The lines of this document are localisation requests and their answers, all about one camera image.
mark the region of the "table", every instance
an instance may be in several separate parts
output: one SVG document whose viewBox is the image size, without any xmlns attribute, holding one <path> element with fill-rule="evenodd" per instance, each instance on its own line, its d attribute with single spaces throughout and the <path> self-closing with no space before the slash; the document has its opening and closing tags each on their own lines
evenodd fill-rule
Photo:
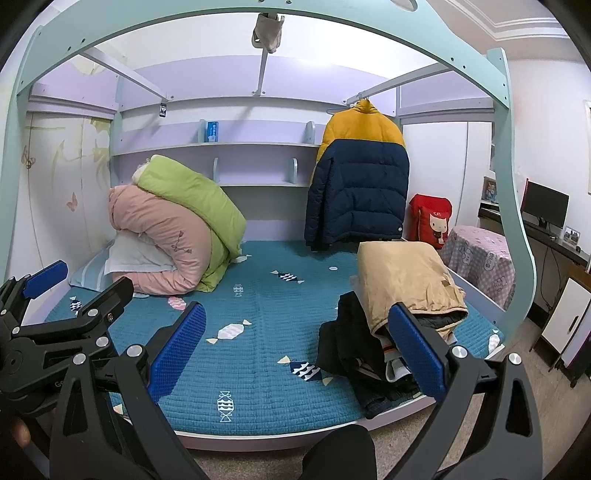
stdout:
<svg viewBox="0 0 591 480">
<path fill-rule="evenodd" d="M 515 292 L 515 268 L 504 236 L 473 226 L 455 226 L 440 255 L 455 273 L 507 309 Z"/>
<path fill-rule="evenodd" d="M 492 220 L 494 222 L 501 223 L 501 214 L 498 210 L 493 210 L 491 208 L 484 208 L 483 206 L 480 207 L 478 211 L 478 216 L 480 218 L 486 218 L 488 220 Z M 581 265 L 583 268 L 587 266 L 587 262 L 589 261 L 589 254 L 580 251 L 577 252 L 576 248 L 573 247 L 571 244 L 565 242 L 560 238 L 552 238 L 549 235 L 545 234 L 544 232 L 540 232 L 538 229 L 535 229 L 531 226 L 529 222 L 526 220 L 523 221 L 523 227 L 525 229 L 525 234 L 537 240 L 542 245 L 545 245 L 552 250 L 555 250 L 561 255 L 564 255 L 570 261 L 574 262 L 577 265 Z"/>
</svg>

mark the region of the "jacket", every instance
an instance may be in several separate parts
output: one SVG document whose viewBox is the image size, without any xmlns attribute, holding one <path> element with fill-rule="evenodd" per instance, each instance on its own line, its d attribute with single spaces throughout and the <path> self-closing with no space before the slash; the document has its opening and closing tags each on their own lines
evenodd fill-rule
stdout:
<svg viewBox="0 0 591 480">
<path fill-rule="evenodd" d="M 412 375 L 396 382 L 387 380 L 382 344 L 371 335 L 361 304 L 352 291 L 341 295 L 336 320 L 320 326 L 316 366 L 349 379 L 367 419 L 418 393 Z"/>
<path fill-rule="evenodd" d="M 333 116 L 318 155 L 306 208 L 308 245 L 402 237 L 410 166 L 390 119 L 362 100 Z"/>
<path fill-rule="evenodd" d="M 447 338 L 468 315 L 465 292 L 455 285 L 437 251 L 422 242 L 363 242 L 357 252 L 361 305 L 369 330 L 388 324 L 390 308 L 403 302 L 423 326 Z"/>
</svg>

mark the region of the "white pillowcase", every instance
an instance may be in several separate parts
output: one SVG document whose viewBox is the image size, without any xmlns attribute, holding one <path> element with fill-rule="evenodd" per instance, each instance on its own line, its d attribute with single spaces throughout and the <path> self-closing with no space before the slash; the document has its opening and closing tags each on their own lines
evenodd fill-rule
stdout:
<svg viewBox="0 0 591 480">
<path fill-rule="evenodd" d="M 145 233 L 117 232 L 105 262 L 105 274 L 113 272 L 165 272 L 176 270 L 173 259 Z"/>
</svg>

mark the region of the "mint green bed frame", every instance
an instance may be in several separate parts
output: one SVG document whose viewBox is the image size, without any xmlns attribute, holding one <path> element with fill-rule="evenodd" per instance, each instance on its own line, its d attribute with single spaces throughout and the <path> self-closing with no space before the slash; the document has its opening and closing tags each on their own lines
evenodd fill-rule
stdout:
<svg viewBox="0 0 591 480">
<path fill-rule="evenodd" d="M 7 274 L 24 144 L 21 136 L 28 95 L 35 81 L 89 47 L 167 20 L 228 12 L 303 15 L 351 25 L 400 42 L 449 66 L 492 97 L 497 198 L 515 265 L 515 296 L 497 322 L 509 341 L 533 302 L 536 273 L 515 192 L 514 125 L 505 52 L 496 48 L 484 57 L 456 37 L 427 0 L 411 2 L 415 11 L 387 0 L 79 0 L 37 29 L 14 84 L 0 157 L 0 274 Z"/>
</svg>

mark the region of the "picture frame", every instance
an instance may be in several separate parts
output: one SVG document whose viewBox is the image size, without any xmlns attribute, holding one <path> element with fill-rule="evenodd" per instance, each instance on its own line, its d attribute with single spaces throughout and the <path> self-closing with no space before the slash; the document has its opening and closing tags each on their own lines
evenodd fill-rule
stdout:
<svg viewBox="0 0 591 480">
<path fill-rule="evenodd" d="M 496 180 L 490 177 L 484 177 L 484 184 L 482 185 L 482 200 L 498 203 L 496 199 Z"/>
<path fill-rule="evenodd" d="M 581 233 L 574 228 L 569 226 L 565 226 L 563 231 L 563 240 L 571 245 L 572 247 L 576 247 L 579 244 L 579 240 L 581 238 Z"/>
</svg>

